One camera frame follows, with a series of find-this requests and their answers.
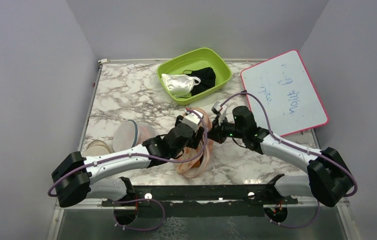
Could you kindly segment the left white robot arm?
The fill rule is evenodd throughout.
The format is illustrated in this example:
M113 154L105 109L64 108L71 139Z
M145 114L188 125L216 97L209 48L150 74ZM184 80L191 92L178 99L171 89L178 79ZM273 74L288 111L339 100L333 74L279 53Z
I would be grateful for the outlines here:
M51 173L53 184L47 194L56 197L62 208L88 198L111 198L128 205L134 198L129 183L108 187L97 182L126 171L177 163L184 148L194 147L200 140L207 140L207 125L203 114L190 110L186 116L177 118L167 134L149 138L127 150L88 157L83 157L80 151L70 153Z

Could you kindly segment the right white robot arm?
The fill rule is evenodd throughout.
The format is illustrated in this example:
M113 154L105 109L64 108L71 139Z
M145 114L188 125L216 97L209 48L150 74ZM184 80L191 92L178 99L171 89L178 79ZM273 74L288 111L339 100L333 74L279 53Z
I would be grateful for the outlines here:
M212 107L212 112L216 117L207 133L210 140L222 144L227 138L240 139L242 147L278 158L305 172L305 175L278 177L265 189L265 198L270 203L276 204L288 196L299 196L312 197L327 207L333 207L348 192L354 191L353 175L334 148L309 148L272 134L257 126L247 106L233 109L233 122L228 122L226 110L219 103Z

